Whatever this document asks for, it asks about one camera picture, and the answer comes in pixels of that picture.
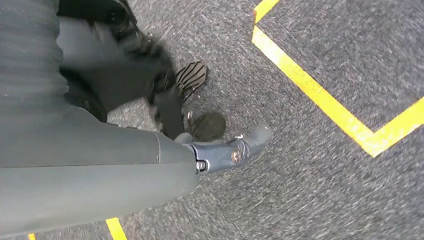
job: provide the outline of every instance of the metal bolt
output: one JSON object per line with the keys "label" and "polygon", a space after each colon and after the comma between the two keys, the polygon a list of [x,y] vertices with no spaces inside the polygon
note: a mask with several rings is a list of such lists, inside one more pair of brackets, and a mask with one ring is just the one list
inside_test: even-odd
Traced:
{"label": "metal bolt", "polygon": [[206,163],[204,161],[196,161],[196,168],[199,171],[203,171],[206,169]]}
{"label": "metal bolt", "polygon": [[234,148],[231,153],[231,160],[235,164],[239,164],[242,160],[242,152],[238,148]]}

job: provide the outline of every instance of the black object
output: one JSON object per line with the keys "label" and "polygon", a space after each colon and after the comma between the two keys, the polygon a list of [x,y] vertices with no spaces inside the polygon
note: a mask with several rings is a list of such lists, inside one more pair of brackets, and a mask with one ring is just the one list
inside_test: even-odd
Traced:
{"label": "black object", "polygon": [[137,28],[126,1],[61,0],[58,15],[69,103],[106,122],[111,110],[144,97],[157,108],[164,134],[174,139],[185,131],[171,59]]}
{"label": "black object", "polygon": [[210,142],[222,138],[225,129],[225,118],[218,112],[204,113],[190,123],[190,134],[200,142]]}
{"label": "black object", "polygon": [[176,84],[185,101],[198,87],[206,81],[208,69],[201,62],[192,62],[176,74]]}

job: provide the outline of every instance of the gray carpet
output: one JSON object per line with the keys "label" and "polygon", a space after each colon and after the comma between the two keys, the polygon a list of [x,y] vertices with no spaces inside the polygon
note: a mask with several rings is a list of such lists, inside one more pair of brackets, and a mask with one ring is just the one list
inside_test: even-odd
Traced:
{"label": "gray carpet", "polygon": [[[204,177],[188,196],[120,217],[127,238],[422,239],[424,128],[376,158],[367,155],[251,43],[258,3],[132,1],[140,28],[166,43],[178,67],[194,60],[209,66],[208,84],[186,111],[223,113],[227,138],[261,122],[275,135],[243,168]],[[424,96],[421,0],[281,0],[258,25],[372,130]],[[110,119],[156,129],[139,100]],[[112,239],[104,222],[36,237]]]}

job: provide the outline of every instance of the yellow tape line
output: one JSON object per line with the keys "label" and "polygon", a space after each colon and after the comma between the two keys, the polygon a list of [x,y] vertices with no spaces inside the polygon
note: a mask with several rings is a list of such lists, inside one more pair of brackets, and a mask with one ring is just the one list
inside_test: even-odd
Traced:
{"label": "yellow tape line", "polygon": [[36,240],[36,235],[34,233],[28,234],[28,240]]}
{"label": "yellow tape line", "polygon": [[254,8],[254,24],[257,24],[279,0],[263,0]]}
{"label": "yellow tape line", "polygon": [[109,232],[112,235],[113,240],[127,240],[124,230],[122,229],[122,226],[117,217],[107,219],[106,224],[109,228]]}
{"label": "yellow tape line", "polygon": [[[254,9],[255,23],[265,16],[277,2],[278,0],[263,0]],[[256,25],[253,27],[252,43],[335,124],[373,157],[387,150],[424,124],[423,97],[374,133],[331,96]]]}

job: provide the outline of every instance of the ridged rubber pad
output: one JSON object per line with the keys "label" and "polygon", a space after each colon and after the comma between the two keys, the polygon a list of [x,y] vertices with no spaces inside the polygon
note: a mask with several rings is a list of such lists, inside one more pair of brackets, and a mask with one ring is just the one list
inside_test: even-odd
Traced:
{"label": "ridged rubber pad", "polygon": [[198,87],[206,81],[208,69],[201,62],[192,62],[176,74],[176,84],[185,101]]}

